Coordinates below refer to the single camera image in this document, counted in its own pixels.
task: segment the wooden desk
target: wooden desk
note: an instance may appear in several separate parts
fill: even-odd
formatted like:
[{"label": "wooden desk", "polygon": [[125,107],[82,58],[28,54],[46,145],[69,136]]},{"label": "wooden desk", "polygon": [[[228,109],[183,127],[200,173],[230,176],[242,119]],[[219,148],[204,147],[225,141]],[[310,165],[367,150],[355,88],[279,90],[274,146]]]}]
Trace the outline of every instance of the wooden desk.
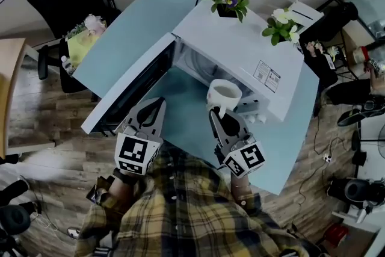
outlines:
[{"label": "wooden desk", "polygon": [[25,44],[25,39],[0,40],[0,157],[54,147],[55,143],[17,145],[8,148],[8,127],[13,90],[17,73],[24,59],[26,51],[31,49]]}]

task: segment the mug handle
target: mug handle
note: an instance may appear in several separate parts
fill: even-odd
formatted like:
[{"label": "mug handle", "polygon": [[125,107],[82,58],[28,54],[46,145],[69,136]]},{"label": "mug handle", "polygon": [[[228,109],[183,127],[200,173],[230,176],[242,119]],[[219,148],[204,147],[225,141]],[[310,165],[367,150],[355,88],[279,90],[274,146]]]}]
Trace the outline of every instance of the mug handle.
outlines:
[{"label": "mug handle", "polygon": [[221,105],[221,109],[219,110],[219,113],[218,113],[220,119],[222,119],[224,114],[226,114],[226,110],[227,110],[226,106]]}]

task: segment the small figurine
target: small figurine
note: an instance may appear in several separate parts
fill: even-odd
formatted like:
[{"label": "small figurine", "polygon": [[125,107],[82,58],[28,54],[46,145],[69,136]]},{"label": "small figurine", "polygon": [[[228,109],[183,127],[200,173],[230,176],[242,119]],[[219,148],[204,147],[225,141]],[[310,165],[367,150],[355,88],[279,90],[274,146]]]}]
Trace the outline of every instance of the small figurine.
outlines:
[{"label": "small figurine", "polygon": [[94,36],[101,36],[106,30],[105,25],[102,23],[100,16],[88,15],[84,20],[84,25]]},{"label": "small figurine", "polygon": [[310,52],[313,58],[317,57],[317,55],[315,54],[314,45],[314,42],[308,42],[308,44],[306,45],[306,49]]}]

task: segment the power strip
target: power strip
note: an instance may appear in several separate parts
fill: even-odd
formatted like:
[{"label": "power strip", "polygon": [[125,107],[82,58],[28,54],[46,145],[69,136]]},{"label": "power strip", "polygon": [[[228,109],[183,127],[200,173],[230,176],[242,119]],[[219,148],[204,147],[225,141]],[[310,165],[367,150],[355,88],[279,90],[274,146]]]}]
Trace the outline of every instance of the power strip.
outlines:
[{"label": "power strip", "polygon": [[324,154],[324,160],[326,163],[330,163],[331,162],[331,155],[325,153]]}]

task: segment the microwave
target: microwave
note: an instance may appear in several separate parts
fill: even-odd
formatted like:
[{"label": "microwave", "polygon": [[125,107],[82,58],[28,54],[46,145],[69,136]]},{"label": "microwave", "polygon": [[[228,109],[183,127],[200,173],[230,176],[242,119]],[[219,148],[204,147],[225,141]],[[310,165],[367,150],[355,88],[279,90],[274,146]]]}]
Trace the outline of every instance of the microwave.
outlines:
[{"label": "microwave", "polygon": [[176,66],[202,84],[234,82],[242,90],[236,112],[268,122],[284,121],[297,87],[303,54],[291,42],[272,46],[262,37],[267,23],[248,10],[243,23],[211,12],[200,1],[172,30],[149,48],[111,87],[82,124],[86,133],[114,133],[129,110]]}]

